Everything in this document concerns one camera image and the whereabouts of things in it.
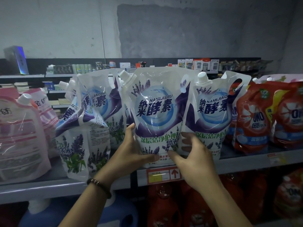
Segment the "price tag holder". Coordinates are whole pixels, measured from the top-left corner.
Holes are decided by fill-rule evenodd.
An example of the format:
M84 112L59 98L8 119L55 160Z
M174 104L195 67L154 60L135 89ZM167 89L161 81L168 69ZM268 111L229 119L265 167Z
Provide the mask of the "price tag holder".
M176 166L147 169L146 177L148 185L182 179L180 170Z
M287 161L283 153L273 153L267 155L271 166L286 165Z

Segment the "blue detergent bottle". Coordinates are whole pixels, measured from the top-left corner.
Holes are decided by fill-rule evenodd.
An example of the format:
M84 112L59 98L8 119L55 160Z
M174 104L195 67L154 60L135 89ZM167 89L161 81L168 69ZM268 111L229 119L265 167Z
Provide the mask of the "blue detergent bottle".
M32 200L18 226L57 227L69 210L70 206L64 198Z
M111 191L112 198L106 200L97 227L137 227L138 211L134 204Z

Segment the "dark beaded bracelet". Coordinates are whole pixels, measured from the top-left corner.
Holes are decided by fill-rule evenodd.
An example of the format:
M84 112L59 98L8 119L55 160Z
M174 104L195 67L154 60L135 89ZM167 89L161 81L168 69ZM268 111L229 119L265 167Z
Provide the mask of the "dark beaded bracelet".
M87 185L89 185L89 183L93 183L96 186L100 187L107 195L107 199L110 199L112 197L111 192L104 186L102 185L100 182L98 182L96 179L90 178L89 180L87 180Z

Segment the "white wall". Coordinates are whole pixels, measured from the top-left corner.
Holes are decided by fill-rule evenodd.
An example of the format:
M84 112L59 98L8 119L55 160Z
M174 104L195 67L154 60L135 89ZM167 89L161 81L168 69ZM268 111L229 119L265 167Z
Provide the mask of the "white wall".
M299 0L279 73L303 73L303 0Z
M210 26L212 27L210 32L215 39L201 41L203 55L262 57L274 60L276 66L282 59L295 1L0 0L0 29L2 29L0 58L4 57L2 49L10 45L22 45L27 58L120 58L122 55L118 6L156 4L213 11L220 16L220 21L225 15L233 15L234 18L243 17L244 24L238 26L240 33L234 40L238 49L233 50L224 40L224 33L229 29L224 28L217 32L216 14L212 15L211 20L214 24ZM155 32L155 43L157 43L156 34L157 32Z

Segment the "wall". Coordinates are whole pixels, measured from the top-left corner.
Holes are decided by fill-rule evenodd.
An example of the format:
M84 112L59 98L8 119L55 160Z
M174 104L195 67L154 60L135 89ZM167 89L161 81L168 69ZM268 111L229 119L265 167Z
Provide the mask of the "wall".
M303 73L303 0L299 0L279 73Z
M261 56L275 66L296 1L0 0L0 58L19 44L28 58Z

